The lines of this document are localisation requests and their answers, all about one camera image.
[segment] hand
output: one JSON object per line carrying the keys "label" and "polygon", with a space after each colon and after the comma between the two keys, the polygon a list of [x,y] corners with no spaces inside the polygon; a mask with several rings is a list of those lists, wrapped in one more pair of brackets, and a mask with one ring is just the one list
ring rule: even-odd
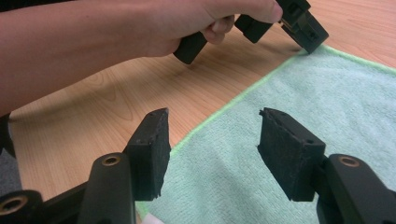
{"label": "hand", "polygon": [[219,44],[233,28],[234,14],[248,14],[271,23],[282,16],[275,0],[134,0],[131,7],[136,4],[146,10],[141,20],[144,28],[137,28],[147,31],[139,46],[146,46],[141,55],[146,57],[170,54],[182,37],[198,31],[209,43]]}

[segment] black clamp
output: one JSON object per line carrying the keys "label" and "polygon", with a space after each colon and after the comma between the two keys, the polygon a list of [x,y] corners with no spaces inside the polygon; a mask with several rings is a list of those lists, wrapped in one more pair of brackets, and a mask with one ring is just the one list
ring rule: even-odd
{"label": "black clamp", "polygon": [[[311,6],[307,1],[277,0],[277,2],[283,9],[280,21],[282,29],[308,53],[312,53],[329,37],[326,30],[308,11]],[[272,25],[272,23],[256,21],[247,15],[241,15],[235,22],[235,26],[252,43],[257,43]],[[174,55],[183,63],[190,64],[205,44],[206,39],[200,32],[186,36],[181,39]]]}

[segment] green towel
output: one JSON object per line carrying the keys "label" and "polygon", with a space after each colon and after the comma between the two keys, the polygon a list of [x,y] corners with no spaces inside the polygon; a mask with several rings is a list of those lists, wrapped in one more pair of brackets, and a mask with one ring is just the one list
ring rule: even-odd
{"label": "green towel", "polygon": [[166,224],[318,223],[318,196],[288,201],[262,161],[264,107],[297,119],[326,143],[327,156],[366,161],[396,190],[396,69],[320,47],[280,65],[177,144],[162,197],[137,203],[141,217],[151,213]]}

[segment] finger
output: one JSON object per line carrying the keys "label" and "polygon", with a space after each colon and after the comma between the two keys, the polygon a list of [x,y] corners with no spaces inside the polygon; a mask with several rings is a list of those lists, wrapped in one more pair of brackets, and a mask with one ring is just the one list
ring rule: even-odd
{"label": "finger", "polygon": [[215,33],[228,33],[233,28],[234,16],[229,16],[212,23],[212,31]]}
{"label": "finger", "polygon": [[205,10],[212,18],[234,14],[247,14],[253,19],[275,23],[282,18],[283,10],[276,0],[218,0],[206,1]]}
{"label": "finger", "polygon": [[207,42],[209,42],[211,44],[215,44],[215,45],[220,44],[224,40],[224,37],[225,37],[224,33],[213,32],[211,27],[208,27],[205,30],[203,30],[202,34],[204,35]]}

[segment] wooden table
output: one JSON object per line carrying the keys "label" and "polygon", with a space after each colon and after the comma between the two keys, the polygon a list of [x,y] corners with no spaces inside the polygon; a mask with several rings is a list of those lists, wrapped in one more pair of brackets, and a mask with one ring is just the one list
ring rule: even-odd
{"label": "wooden table", "polygon": [[[396,67],[394,0],[311,0],[329,32],[325,44]],[[173,55],[121,63],[33,102],[11,115],[25,189],[45,200],[88,179],[92,162],[120,152],[151,110],[170,110],[170,143],[300,50],[275,25],[258,44],[233,29],[206,45],[192,65]]]}

